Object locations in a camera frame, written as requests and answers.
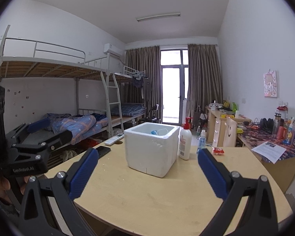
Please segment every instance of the patterned tablecloth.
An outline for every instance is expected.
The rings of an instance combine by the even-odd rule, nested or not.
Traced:
[[[292,145],[285,145],[282,144],[282,141],[277,140],[276,138],[272,137],[271,134],[269,134],[268,132],[265,132],[263,130],[254,130],[251,127],[253,126],[252,123],[249,124],[249,126],[246,126],[246,128],[243,128],[243,133],[239,134],[241,135],[241,137],[251,146],[251,148],[255,148],[258,145],[261,145],[262,143],[269,141],[271,143],[274,143],[276,145],[282,146],[284,148],[286,148],[286,151],[284,152],[284,154],[282,154],[282,156],[279,158],[279,160],[284,160],[284,159],[289,159],[289,158],[293,158],[295,157],[295,147]],[[262,157],[262,159],[267,162],[270,163],[270,161],[260,155]]]

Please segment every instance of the brown curtain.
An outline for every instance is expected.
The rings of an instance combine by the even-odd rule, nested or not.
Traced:
[[[147,112],[156,104],[159,109],[156,113],[158,118],[163,114],[163,91],[162,91],[162,68],[161,68],[161,51],[159,46],[146,47],[134,50],[127,50],[126,66],[144,71],[151,82],[151,93],[145,97]],[[124,85],[124,101],[126,103],[143,103],[141,88],[134,87],[131,83]]]
[[[189,88],[187,114],[193,116],[198,106],[205,106],[212,100],[222,102],[222,78],[215,45],[188,45]]]

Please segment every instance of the upper bunk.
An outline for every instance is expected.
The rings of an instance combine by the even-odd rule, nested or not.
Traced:
[[[123,83],[131,82],[133,76],[143,75],[143,72],[126,67],[120,57],[112,53],[107,53],[107,56],[86,61],[86,53],[82,50],[43,41],[7,37],[9,27],[10,25],[8,25],[0,45],[0,80],[5,78],[24,77],[101,80],[101,73],[105,73],[106,75],[109,75],[109,81],[113,81],[112,74],[115,74],[117,82]],[[6,40],[17,41],[17,46],[22,45],[24,42],[34,44],[35,46],[32,50],[33,56],[5,56],[4,49]],[[44,45],[44,49],[37,48],[38,45]],[[62,57],[74,58],[79,61],[69,62],[40,58],[37,57],[38,52],[62,55]],[[111,67],[112,60],[118,62],[118,67]]]

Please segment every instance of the styrofoam box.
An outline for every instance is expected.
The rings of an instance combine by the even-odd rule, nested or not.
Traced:
[[[151,131],[167,129],[163,136]],[[132,169],[164,177],[177,158],[179,127],[145,122],[124,131],[126,160]]]

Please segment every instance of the remote control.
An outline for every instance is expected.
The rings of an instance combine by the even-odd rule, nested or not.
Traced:
[[[105,145],[112,145],[116,143],[118,140],[122,139],[124,137],[124,134],[118,134],[116,136],[111,137],[110,139],[107,139],[104,144]]]

